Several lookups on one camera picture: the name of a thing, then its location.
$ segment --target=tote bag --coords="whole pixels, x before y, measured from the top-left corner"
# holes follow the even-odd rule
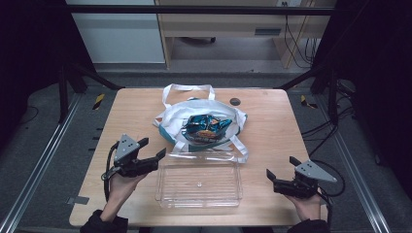
[[[167,104],[167,96],[170,90],[205,90],[209,91],[208,99],[191,99],[174,105]],[[163,89],[162,103],[165,110],[154,119],[154,125],[158,127],[160,135],[168,142],[175,145],[172,153],[194,152],[200,150],[232,150],[234,145],[242,154],[236,158],[238,162],[245,163],[249,152],[240,142],[237,135],[242,132],[247,115],[237,108],[230,107],[215,100],[215,90],[210,85],[179,85],[170,84]],[[232,123],[225,131],[225,135],[216,143],[194,144],[183,135],[182,127],[191,116],[212,115],[221,120],[231,119]]]

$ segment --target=light wood tabletop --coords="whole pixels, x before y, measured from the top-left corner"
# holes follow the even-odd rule
[[[138,141],[148,137],[149,144],[139,151],[138,158],[153,157],[173,145],[163,139],[152,122],[164,111],[162,88],[121,89],[109,113],[99,143],[79,196],[88,197],[86,205],[76,204],[70,223],[83,225],[93,211],[102,210],[106,201],[100,177],[105,171],[110,147],[125,133]],[[229,104],[231,98],[241,101],[236,108],[248,115],[239,139],[249,150],[247,163],[240,165],[243,198],[238,207],[184,209],[161,208],[155,201],[157,171],[151,172],[138,185],[119,212],[135,226],[271,226],[294,225],[299,222],[293,204],[273,192],[266,169],[278,179],[291,181],[294,176],[289,157],[306,161],[303,144],[290,100],[284,90],[258,88],[216,88],[216,99]],[[174,104],[189,97],[207,98],[205,91],[170,92],[168,103]]]

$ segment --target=transparent plastic tray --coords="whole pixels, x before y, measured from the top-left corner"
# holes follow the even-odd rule
[[[238,157],[226,151],[167,154],[157,172],[156,201],[163,208],[239,206]]]

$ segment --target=white wall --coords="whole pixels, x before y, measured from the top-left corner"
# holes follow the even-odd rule
[[[153,5],[153,0],[66,0],[67,4]],[[93,63],[164,63],[155,14],[73,14]]]

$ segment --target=black sleeve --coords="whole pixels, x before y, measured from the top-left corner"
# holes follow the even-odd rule
[[[288,233],[330,233],[324,220],[304,220],[288,230]]]
[[[127,218],[116,216],[113,222],[102,221],[100,215],[102,211],[97,210],[88,219],[88,222],[82,228],[81,233],[126,233]]]

